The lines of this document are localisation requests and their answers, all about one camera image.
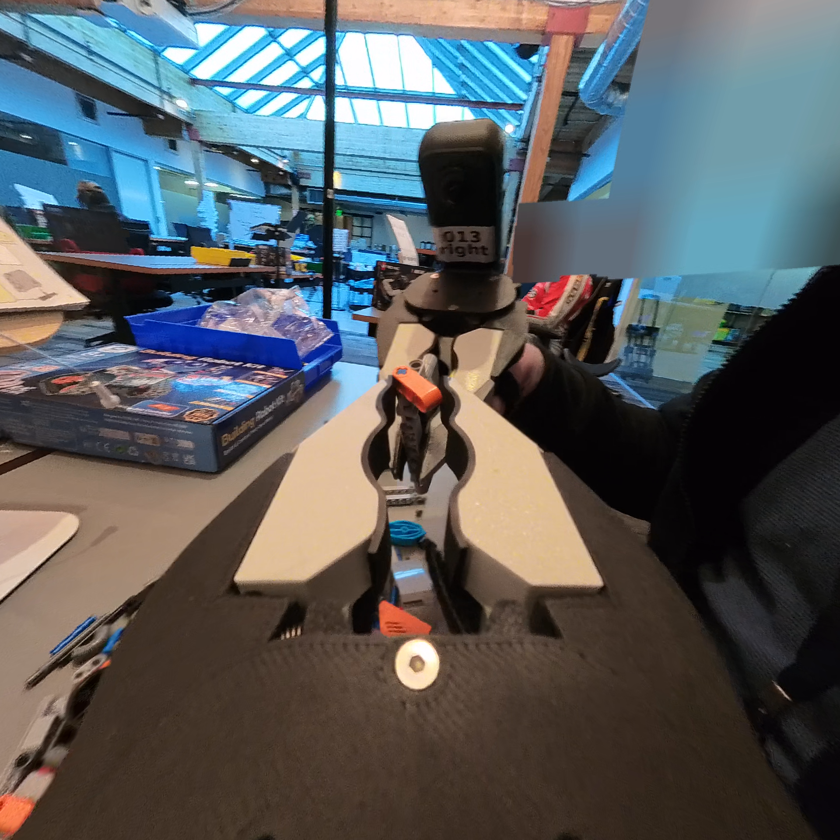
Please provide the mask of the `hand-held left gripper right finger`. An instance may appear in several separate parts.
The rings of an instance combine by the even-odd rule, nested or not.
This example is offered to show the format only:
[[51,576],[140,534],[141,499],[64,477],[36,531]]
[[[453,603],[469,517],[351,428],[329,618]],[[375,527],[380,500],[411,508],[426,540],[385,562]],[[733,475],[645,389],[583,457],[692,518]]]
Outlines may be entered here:
[[456,482],[432,574],[451,630],[477,634],[505,605],[529,624],[545,601],[601,593],[546,455],[459,382],[443,393],[444,462]]

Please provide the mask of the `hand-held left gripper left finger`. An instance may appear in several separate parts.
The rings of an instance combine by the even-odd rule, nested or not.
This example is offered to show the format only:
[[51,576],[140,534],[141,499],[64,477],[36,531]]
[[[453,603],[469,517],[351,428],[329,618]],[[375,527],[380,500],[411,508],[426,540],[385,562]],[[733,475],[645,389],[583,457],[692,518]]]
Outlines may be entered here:
[[295,451],[234,575],[241,594],[355,603],[390,573],[385,493],[395,418],[392,380],[378,381]]

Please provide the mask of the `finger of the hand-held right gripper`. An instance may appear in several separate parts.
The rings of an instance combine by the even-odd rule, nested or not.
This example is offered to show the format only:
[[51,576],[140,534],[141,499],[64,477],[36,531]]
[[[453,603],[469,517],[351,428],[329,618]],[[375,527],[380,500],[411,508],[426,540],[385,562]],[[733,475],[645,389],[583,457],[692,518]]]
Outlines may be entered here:
[[[467,391],[485,398],[491,391],[491,373],[501,346],[503,332],[477,329],[453,339],[444,339],[423,352],[423,376],[442,392],[442,381],[454,378]],[[445,462],[448,430],[440,408],[423,420],[423,493],[427,493],[434,475]]]
[[390,348],[381,351],[381,394],[398,394],[392,372],[401,365],[412,367],[437,385],[434,381],[438,372],[437,338],[421,324],[398,325]]

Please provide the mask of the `orange connector piece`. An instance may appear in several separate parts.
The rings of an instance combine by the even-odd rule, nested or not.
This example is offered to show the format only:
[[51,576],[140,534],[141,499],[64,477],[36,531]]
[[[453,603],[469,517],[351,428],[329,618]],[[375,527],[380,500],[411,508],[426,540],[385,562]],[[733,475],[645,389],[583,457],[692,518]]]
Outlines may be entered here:
[[443,396],[439,388],[410,366],[398,366],[392,372],[396,391],[422,414],[438,409]]

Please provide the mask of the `grey perforated thin beam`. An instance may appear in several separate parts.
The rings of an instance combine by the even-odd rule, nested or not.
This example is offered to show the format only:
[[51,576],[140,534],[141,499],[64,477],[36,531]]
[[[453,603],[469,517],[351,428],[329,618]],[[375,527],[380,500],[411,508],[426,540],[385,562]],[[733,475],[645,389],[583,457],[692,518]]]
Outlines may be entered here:
[[[438,374],[435,376],[434,381],[439,388]],[[415,489],[420,490],[425,446],[428,438],[427,426],[437,409],[429,414],[422,414],[398,394],[396,394],[395,407],[397,415],[401,418],[400,440],[402,442],[402,451],[405,456],[406,465],[409,469],[409,475],[414,483]]]

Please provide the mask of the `person's right forearm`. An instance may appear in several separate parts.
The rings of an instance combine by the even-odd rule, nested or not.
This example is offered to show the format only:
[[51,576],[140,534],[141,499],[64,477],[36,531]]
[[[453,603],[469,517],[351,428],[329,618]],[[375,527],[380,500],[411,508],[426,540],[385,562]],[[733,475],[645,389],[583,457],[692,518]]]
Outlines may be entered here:
[[537,388],[504,417],[555,455],[611,508],[653,523],[676,464],[690,396],[636,406],[542,350]]

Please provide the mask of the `person's right hand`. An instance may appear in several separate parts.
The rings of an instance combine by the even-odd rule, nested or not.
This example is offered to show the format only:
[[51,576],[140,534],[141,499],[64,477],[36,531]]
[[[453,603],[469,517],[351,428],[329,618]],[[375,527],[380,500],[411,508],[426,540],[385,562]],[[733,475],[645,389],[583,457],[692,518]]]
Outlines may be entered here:
[[540,347],[525,342],[514,361],[495,380],[488,404],[499,414],[508,415],[537,388],[544,372],[545,359]]

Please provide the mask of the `black car model box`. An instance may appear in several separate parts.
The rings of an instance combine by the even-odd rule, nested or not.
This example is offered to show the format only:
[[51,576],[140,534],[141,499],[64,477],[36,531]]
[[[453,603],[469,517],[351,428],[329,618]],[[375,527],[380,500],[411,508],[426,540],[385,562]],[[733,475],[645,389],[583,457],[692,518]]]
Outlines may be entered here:
[[427,273],[420,266],[378,260],[374,264],[373,309],[383,312],[391,305],[397,292],[404,291],[411,283]]

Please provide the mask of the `grey curved panel piece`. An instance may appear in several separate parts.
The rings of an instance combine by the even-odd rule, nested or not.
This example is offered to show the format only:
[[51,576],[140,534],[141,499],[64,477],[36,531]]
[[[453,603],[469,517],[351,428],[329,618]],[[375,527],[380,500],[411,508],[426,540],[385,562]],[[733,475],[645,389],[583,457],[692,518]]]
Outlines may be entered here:
[[434,601],[434,585],[423,546],[392,547],[392,576],[403,605],[427,605]]

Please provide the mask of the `black metal pole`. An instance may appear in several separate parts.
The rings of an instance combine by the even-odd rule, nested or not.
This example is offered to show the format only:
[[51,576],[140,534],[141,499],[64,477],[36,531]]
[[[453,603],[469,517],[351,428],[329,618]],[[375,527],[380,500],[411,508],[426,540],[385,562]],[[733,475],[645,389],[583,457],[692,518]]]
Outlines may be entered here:
[[324,3],[325,77],[322,187],[322,317],[332,318],[337,1]]

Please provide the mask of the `orange panel piece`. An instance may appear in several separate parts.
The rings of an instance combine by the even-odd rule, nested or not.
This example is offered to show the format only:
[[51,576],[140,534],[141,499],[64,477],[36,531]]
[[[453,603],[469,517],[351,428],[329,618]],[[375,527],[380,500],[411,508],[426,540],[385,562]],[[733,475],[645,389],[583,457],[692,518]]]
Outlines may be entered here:
[[388,601],[379,602],[378,622],[386,637],[420,637],[432,632],[428,623]]

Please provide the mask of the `clear plastic bag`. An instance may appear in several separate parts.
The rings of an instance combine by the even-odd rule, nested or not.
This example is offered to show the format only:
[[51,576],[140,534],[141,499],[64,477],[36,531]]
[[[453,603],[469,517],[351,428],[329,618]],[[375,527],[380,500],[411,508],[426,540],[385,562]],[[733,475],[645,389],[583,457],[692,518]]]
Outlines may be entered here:
[[299,285],[289,288],[251,288],[231,301],[212,303],[199,319],[200,328],[292,341],[301,357],[333,336],[313,316]]

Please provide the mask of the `blue robot kit box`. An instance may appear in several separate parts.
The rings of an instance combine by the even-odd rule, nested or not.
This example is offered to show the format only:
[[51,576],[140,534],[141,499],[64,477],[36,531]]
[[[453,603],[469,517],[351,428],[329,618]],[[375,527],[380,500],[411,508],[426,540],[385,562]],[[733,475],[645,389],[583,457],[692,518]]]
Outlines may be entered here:
[[113,343],[37,352],[1,373],[2,436],[21,445],[216,474],[305,400],[303,370]]

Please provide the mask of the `blue storage bin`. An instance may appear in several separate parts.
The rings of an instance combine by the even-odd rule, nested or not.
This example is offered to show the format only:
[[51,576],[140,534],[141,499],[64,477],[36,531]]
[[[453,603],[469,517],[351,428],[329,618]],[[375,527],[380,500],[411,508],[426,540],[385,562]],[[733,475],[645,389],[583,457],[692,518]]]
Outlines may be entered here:
[[200,321],[207,309],[209,305],[204,304],[139,314],[126,320],[136,344],[142,348],[303,371],[306,392],[317,391],[330,378],[333,366],[342,360],[343,344],[335,321],[324,321],[330,336],[323,345],[300,355],[289,339],[202,327]]

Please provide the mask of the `blue shirt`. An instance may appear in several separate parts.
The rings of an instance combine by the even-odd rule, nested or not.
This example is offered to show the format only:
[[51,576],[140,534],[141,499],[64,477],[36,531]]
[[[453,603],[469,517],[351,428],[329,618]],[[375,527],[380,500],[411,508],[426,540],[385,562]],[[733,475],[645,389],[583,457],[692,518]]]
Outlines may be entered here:
[[838,746],[839,420],[834,418],[748,494],[740,543],[700,570],[707,624],[743,702],[770,690],[764,749],[793,785]]

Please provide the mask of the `white book stand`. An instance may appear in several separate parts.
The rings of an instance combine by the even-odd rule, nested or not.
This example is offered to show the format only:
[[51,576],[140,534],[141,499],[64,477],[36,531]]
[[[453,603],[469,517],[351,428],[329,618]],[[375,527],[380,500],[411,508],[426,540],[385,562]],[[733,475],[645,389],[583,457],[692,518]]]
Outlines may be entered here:
[[[36,353],[58,366],[60,360],[40,347],[61,323],[59,312],[2,316],[2,351],[13,347]],[[79,531],[77,515],[67,511],[1,510],[1,600],[71,541]]]

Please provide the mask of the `pile of building pieces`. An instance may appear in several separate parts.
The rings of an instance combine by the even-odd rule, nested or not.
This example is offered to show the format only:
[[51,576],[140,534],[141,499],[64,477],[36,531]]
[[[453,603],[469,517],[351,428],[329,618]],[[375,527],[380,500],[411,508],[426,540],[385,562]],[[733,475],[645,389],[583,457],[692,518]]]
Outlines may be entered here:
[[41,698],[2,770],[2,839],[14,838],[53,783],[115,651],[155,585],[152,580],[110,611],[87,617],[25,681],[24,688],[34,690],[48,677],[60,677],[58,692]]

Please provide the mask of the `instruction booklet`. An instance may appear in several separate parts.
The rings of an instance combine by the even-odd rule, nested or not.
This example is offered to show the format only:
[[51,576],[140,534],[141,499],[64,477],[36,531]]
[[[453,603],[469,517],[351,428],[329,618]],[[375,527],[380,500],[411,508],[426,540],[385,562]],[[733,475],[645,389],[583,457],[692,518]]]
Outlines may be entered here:
[[78,311],[89,299],[1,221],[1,313]]

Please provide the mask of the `silver ventilation duct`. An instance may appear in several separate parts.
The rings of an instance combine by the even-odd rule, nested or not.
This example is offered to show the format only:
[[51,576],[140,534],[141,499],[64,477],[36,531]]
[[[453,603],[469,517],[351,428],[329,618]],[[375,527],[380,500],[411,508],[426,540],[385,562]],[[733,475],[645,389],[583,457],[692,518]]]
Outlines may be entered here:
[[642,37],[649,1],[627,1],[585,69],[578,86],[579,99],[590,110],[618,118],[624,115],[628,92],[616,76]]

